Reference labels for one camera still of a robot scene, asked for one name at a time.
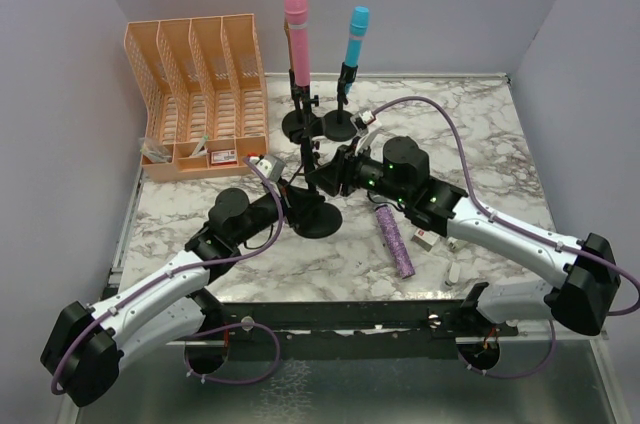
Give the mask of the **gold microphone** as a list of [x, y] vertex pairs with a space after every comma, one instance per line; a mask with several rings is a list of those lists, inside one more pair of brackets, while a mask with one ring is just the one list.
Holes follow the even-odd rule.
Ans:
[[289, 29], [289, 24], [286, 21], [286, 19], [284, 20], [283, 29], [284, 29], [284, 33], [285, 33], [285, 37], [286, 37], [286, 42], [287, 42], [289, 71], [295, 72], [294, 71], [293, 56], [292, 56], [292, 49], [291, 49], [290, 29]]

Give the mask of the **blue microphone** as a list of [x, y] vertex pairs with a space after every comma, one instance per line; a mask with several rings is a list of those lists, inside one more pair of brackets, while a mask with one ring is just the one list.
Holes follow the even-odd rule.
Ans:
[[349, 23], [347, 48], [341, 69], [341, 80], [344, 82], [346, 94], [349, 93], [355, 82], [362, 45], [369, 26], [369, 17], [370, 12], [367, 7], [356, 6], [353, 9]]

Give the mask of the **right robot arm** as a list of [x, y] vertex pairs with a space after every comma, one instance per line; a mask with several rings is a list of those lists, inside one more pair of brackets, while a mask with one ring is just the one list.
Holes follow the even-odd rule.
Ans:
[[601, 332], [620, 286], [606, 238], [591, 233], [580, 240], [500, 217], [433, 177], [428, 154], [409, 137], [387, 141], [379, 161], [342, 145], [307, 179], [331, 196], [372, 191], [396, 202], [414, 226], [481, 246], [536, 274], [528, 282], [475, 286], [471, 305], [488, 322], [553, 319], [582, 335]]

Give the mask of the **black mic stand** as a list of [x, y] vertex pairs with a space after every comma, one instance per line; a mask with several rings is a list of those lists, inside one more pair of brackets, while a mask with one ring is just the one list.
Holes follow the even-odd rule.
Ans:
[[321, 205], [319, 211], [319, 222], [321, 228], [318, 232], [295, 232], [307, 239], [321, 239], [336, 233], [342, 225], [342, 215], [337, 207], [328, 203]]
[[355, 82], [358, 66], [350, 66], [346, 62], [341, 65], [337, 81], [337, 108], [323, 117], [324, 136], [334, 142], [345, 142], [353, 138], [356, 129], [351, 122], [352, 114], [345, 110], [349, 103], [348, 93]]
[[306, 109], [303, 104], [303, 89], [296, 84], [295, 72], [289, 69], [289, 84], [294, 110], [285, 115], [282, 120], [284, 135], [294, 144], [300, 144], [303, 137], [319, 137], [323, 134], [323, 122], [311, 108]]

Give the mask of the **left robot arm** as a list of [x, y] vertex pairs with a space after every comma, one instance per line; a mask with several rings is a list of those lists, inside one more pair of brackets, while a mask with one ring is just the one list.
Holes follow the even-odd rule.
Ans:
[[110, 298], [75, 301], [60, 312], [40, 357], [52, 393], [87, 406], [146, 352], [238, 328], [207, 285], [267, 251], [285, 226], [308, 239], [324, 237], [328, 207], [318, 193], [284, 182], [267, 185], [255, 201], [238, 188], [222, 191], [203, 227], [159, 270]]

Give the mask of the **black mini tripod stand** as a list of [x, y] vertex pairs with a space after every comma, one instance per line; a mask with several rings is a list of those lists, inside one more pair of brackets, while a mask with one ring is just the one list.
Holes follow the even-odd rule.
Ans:
[[[310, 87], [305, 87], [303, 89], [303, 104], [306, 109], [311, 108], [311, 111], [314, 113], [314, 110], [319, 106], [319, 97], [317, 95], [312, 95]], [[302, 170], [305, 179], [305, 172], [315, 169], [317, 161], [319, 159], [319, 142], [315, 141], [315, 138], [303, 137], [300, 144], [300, 156], [301, 156], [301, 164]], [[309, 190], [316, 190], [316, 186], [308, 184], [306, 182]]]

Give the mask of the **pink microphone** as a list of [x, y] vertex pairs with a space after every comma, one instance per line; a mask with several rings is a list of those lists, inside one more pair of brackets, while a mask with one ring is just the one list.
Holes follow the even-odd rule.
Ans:
[[301, 88], [309, 87], [308, 0], [284, 0], [284, 14], [289, 28], [296, 85]]

